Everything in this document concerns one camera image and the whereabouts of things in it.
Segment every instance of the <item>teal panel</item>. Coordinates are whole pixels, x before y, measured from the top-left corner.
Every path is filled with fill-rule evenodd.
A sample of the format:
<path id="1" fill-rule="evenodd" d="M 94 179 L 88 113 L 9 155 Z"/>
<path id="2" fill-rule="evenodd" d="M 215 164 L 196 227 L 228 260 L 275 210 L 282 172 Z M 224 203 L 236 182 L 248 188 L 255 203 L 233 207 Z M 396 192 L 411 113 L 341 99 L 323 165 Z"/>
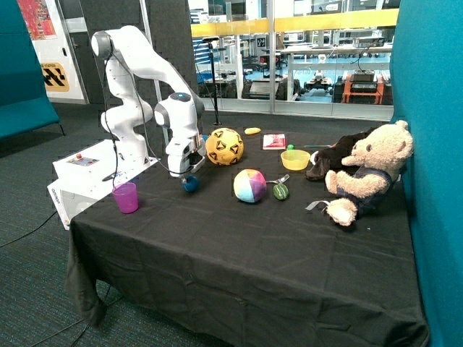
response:
<path id="1" fill-rule="evenodd" d="M 0 105 L 46 94 L 41 66 L 29 35 L 0 35 L 0 48 Z"/>
<path id="2" fill-rule="evenodd" d="M 44 97 L 0 106 L 0 139 L 58 122 L 53 106 Z"/>
<path id="3" fill-rule="evenodd" d="M 463 1 L 402 1 L 391 58 L 394 117 L 415 154 L 404 184 L 431 346 L 463 341 Z"/>
<path id="4" fill-rule="evenodd" d="M 1 0 L 0 15 L 0 35 L 27 33 L 17 0 Z"/>
<path id="5" fill-rule="evenodd" d="M 1 0 L 0 138 L 59 122 L 17 0 Z"/>

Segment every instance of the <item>small green toy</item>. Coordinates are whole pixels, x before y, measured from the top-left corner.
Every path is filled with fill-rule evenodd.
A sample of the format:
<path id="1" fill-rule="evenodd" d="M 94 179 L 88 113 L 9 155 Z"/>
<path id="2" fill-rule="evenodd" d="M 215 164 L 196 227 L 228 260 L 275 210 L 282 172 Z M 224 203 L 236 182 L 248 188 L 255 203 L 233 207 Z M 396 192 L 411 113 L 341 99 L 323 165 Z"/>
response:
<path id="1" fill-rule="evenodd" d="M 273 195 L 278 200 L 286 200 L 289 196 L 288 187 L 282 183 L 273 186 Z"/>

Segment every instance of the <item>black tablecloth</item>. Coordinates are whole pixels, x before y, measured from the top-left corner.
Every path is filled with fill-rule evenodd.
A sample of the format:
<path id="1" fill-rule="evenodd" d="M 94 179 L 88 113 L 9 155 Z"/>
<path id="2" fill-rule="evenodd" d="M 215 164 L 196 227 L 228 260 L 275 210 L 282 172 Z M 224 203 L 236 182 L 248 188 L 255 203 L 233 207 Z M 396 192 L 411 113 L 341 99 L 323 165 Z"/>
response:
<path id="1" fill-rule="evenodd" d="M 314 143 L 288 133 L 288 143 Z M 135 303 L 236 346 L 424 346 L 428 326 L 401 184 L 375 213 L 336 225 L 314 200 L 332 200 L 324 182 L 288 171 L 281 151 L 246 136 L 234 166 L 207 162 L 200 188 L 183 190 L 159 165 L 136 181 L 137 212 L 108 196 L 72 220 L 67 290 L 98 324 L 103 280 Z M 254 168 L 270 179 L 290 173 L 289 199 L 268 185 L 256 204 L 240 202 L 233 179 Z"/>

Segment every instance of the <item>black plush toy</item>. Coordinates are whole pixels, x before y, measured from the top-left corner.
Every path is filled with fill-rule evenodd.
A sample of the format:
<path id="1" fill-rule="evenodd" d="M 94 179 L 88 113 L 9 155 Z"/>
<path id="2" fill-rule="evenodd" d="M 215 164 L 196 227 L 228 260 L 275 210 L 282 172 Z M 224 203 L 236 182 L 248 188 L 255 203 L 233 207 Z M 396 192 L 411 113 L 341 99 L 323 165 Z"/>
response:
<path id="1" fill-rule="evenodd" d="M 331 147 L 316 152 L 315 157 L 313 158 L 315 164 L 312 166 L 312 168 L 310 168 L 310 170 L 305 172 L 305 178 L 309 181 L 316 181 L 319 179 L 324 179 L 326 173 L 330 170 L 339 170 L 341 168 L 346 169 L 341 164 L 342 158 L 349 156 L 355 143 L 357 143 L 359 140 L 365 139 L 375 129 L 376 128 L 371 128 L 367 132 L 360 132 L 354 135 L 343 136 Z M 347 168 L 347 171 L 351 170 L 356 171 L 357 168 Z"/>

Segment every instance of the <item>small book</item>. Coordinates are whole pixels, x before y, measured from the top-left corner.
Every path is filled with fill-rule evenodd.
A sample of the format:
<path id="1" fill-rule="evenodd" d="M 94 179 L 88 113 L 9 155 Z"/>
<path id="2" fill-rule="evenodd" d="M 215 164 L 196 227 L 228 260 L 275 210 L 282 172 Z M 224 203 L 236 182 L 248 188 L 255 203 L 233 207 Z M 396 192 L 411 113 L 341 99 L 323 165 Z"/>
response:
<path id="1" fill-rule="evenodd" d="M 284 134 L 265 134 L 263 135 L 262 148 L 264 150 L 285 150 L 286 137 Z"/>

